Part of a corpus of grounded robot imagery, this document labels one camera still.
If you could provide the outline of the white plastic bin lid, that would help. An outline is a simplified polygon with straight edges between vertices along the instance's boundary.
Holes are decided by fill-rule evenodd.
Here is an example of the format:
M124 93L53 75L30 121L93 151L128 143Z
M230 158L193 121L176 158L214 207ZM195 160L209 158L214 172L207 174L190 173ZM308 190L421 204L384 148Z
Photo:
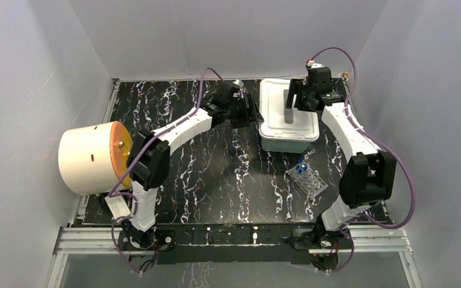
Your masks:
M259 112L264 121L259 134L267 140L314 142L319 137L314 112L286 108L290 80L267 78L260 82Z

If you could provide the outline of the clear test tube rack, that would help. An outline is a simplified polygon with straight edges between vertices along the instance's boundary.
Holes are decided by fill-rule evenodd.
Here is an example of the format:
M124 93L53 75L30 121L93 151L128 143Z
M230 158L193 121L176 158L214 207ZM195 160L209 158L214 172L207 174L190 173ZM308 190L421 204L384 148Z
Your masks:
M300 166L302 171L303 166L307 166L308 169L303 171L302 175L299 175L298 171L295 169L296 166ZM328 187L328 184L320 177L319 172L313 169L306 161L304 161L302 165L297 163L293 168L287 171L287 174L292 178L294 183L305 192L308 199L315 199Z

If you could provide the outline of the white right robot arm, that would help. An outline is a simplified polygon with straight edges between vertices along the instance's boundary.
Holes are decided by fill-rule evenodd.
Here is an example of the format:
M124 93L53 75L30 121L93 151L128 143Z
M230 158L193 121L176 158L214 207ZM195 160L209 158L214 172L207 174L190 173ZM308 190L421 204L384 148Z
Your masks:
M364 136L345 102L347 95L334 90L331 70L309 62L307 77L289 83L285 108L321 112L347 159L339 182L339 195L316 220L312 239L321 248L338 240L337 231L372 206L391 197L397 161Z

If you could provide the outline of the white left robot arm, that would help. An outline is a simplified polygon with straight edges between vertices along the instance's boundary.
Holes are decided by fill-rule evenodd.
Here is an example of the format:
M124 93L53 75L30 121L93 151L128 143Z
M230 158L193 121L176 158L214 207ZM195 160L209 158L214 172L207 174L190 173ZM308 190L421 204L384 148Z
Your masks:
M243 93L242 87L239 80L220 82L214 91L199 96L195 107L175 122L136 134L127 161L131 215L122 228L141 250L155 243L155 201L169 174L170 156L195 136L226 121L233 129L263 122L253 94Z

